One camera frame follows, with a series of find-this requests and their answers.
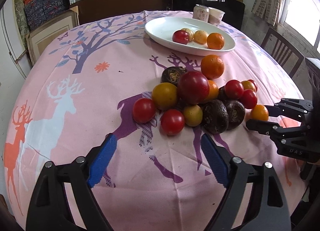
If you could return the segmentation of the yellow round fruit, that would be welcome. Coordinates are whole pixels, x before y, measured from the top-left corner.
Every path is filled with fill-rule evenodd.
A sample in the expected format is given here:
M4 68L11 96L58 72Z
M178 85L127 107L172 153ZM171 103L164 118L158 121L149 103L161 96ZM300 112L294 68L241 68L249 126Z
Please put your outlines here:
M205 45L207 43L208 33L203 30L197 30L194 33L193 41Z

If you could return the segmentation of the dark wooden cabinet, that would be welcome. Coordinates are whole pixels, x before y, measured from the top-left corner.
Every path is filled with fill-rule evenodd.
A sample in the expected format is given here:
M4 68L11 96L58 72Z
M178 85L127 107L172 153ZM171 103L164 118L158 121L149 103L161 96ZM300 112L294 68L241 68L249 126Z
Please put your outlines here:
M78 9L79 24L142 11L167 11L172 0L80 0L71 5Z

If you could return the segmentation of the white oval plate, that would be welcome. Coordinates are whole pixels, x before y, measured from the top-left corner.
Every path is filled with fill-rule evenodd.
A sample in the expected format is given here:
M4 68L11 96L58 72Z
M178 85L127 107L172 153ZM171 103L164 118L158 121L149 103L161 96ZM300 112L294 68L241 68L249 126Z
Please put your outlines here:
M158 44L186 54L221 56L235 49L228 33L192 18L157 18L146 23L145 31Z

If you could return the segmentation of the orange in plate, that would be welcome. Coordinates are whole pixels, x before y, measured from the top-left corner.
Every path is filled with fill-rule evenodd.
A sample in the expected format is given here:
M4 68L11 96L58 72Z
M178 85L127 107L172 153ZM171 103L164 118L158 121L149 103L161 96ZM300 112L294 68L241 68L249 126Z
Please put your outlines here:
M209 49L221 50L225 45L225 39L220 33L211 33L207 37L207 46Z

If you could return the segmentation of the large orange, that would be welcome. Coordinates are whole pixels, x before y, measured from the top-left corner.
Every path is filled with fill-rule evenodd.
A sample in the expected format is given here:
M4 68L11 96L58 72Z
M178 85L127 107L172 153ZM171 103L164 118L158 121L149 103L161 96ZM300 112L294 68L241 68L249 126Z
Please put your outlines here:
M201 72L208 80L221 77L224 70L224 62L217 55L207 55L201 60Z

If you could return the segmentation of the pink drink can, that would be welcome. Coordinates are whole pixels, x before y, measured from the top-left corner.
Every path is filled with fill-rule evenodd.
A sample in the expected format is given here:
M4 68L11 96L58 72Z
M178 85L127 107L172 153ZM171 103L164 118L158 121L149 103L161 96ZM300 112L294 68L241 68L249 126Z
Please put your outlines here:
M209 14L209 8L204 5L196 4L193 9L193 19L196 20L201 20L203 22L208 23Z

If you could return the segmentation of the small orange mandarin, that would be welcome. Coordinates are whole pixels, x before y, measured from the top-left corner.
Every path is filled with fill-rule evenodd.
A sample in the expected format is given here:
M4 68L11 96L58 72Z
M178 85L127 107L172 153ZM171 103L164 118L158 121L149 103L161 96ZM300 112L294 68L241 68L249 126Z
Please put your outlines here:
M249 114L249 118L254 120L268 121L268 117L268 109L262 104L257 104Z

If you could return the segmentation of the big red plum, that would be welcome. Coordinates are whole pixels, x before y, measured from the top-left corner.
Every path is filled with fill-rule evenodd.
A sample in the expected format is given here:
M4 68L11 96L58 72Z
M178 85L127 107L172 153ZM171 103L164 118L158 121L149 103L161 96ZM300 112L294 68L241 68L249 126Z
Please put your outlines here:
M185 104L197 105L209 95L208 80L199 71L188 71L180 76L177 94Z

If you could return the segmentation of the red cherry tomato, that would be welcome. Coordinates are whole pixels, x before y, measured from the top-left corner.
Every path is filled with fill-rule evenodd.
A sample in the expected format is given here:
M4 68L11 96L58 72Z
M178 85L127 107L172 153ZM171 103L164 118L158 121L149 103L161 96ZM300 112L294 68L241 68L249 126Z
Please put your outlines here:
M161 128L169 136L177 135L184 128L184 116L176 109L167 110L161 117Z
M244 93L244 87L238 80L230 80L225 85L226 96L233 100L238 100Z
M257 94L251 89L246 89L244 90L244 93L240 97L239 101L246 109L253 109L258 102Z
M257 83L256 83L254 80L252 80L252 79L249 79L248 81L250 81L250 82L255 86L255 92L257 92L257 91L258 91L258 85L257 85Z
M149 98L140 98L135 101L132 108L133 119L138 123L147 123L156 114L156 106Z

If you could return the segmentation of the yellow orange citrus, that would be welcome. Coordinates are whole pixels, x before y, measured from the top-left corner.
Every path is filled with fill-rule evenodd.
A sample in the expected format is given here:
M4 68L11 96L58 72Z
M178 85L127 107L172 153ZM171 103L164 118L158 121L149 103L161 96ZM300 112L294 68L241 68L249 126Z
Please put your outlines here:
M177 87L171 83L161 83L156 85L151 93L157 109L165 111L173 108L177 104Z

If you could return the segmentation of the dark passion fruit back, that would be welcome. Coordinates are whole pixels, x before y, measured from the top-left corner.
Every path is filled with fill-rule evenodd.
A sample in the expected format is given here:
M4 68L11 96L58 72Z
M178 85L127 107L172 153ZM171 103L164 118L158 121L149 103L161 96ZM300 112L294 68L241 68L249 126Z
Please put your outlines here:
M185 74L187 70L183 67L169 67L166 68L161 75L162 83L171 83L175 86L178 85L180 77Z

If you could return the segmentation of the paper cup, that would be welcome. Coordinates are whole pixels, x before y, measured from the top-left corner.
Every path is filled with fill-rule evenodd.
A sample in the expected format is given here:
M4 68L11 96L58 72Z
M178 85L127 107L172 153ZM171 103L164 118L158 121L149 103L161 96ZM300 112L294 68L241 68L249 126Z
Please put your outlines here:
M208 23L210 23L214 26L219 26L225 12L223 12L219 9L215 9L213 7L208 7L208 9L209 9Z

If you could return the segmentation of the stack of blue boxes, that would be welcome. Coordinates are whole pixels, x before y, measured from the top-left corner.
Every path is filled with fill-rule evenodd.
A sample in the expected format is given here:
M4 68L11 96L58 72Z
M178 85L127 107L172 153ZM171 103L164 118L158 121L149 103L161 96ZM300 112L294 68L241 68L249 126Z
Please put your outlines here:
M23 0L31 31L69 8L69 0Z

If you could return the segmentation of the small yellow green fruit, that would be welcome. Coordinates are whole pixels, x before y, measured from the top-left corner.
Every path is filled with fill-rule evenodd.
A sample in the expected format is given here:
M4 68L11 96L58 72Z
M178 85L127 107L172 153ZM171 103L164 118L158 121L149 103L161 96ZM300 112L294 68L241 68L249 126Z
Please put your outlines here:
M185 107L183 115L185 124L188 126L195 127L202 122L203 112L198 105Z

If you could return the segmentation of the black monitor screen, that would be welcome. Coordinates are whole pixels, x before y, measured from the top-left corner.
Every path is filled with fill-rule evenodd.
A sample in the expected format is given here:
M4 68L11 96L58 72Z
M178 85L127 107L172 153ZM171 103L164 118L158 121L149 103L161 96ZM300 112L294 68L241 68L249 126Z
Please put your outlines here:
M172 0L172 10L191 12L196 4L223 11L225 14L222 21L236 29L241 29L245 4L238 0Z

